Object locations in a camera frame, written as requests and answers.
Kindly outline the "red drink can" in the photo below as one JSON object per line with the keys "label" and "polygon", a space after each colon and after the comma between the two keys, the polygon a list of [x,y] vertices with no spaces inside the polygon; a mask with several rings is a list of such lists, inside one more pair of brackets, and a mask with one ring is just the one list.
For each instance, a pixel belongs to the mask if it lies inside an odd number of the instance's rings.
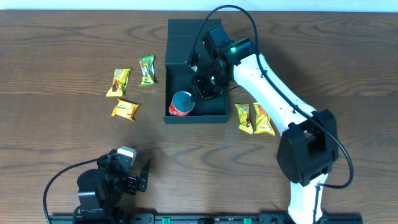
{"label": "red drink can", "polygon": [[169,105],[169,114],[172,116],[188,115],[195,107],[191,97],[192,95],[187,91],[176,92]]}

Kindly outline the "yellow Lemond biscuit packet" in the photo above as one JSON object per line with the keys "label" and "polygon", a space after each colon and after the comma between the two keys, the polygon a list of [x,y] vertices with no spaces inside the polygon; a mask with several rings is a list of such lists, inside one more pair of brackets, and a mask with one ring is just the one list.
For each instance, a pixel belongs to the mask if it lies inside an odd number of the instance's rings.
{"label": "yellow Lemond biscuit packet", "polygon": [[117,105],[114,107],[111,116],[120,116],[128,120],[134,120],[134,114],[139,104],[131,103],[122,99],[118,99]]}

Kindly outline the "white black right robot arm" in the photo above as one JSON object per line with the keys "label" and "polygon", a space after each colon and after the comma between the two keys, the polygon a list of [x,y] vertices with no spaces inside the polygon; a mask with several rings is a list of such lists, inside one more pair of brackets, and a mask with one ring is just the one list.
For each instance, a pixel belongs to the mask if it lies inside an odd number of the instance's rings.
{"label": "white black right robot arm", "polygon": [[293,93],[249,39],[235,42],[216,26],[203,34],[202,42],[211,68],[193,77],[192,100],[223,96],[231,81],[247,90],[281,135],[277,162],[290,180],[290,218],[295,223],[320,221],[322,191],[339,157],[334,115],[329,110],[318,112]]}

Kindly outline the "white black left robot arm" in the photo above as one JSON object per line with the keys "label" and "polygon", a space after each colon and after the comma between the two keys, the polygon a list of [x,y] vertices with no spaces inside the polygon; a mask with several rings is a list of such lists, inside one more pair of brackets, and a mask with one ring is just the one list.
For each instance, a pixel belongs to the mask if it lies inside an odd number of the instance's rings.
{"label": "white black left robot arm", "polygon": [[111,149],[101,156],[96,169],[82,173],[77,180],[80,206],[72,215],[73,223],[129,223],[130,216],[118,207],[123,194],[145,192],[150,161],[139,176],[131,175],[137,151],[130,147]]}

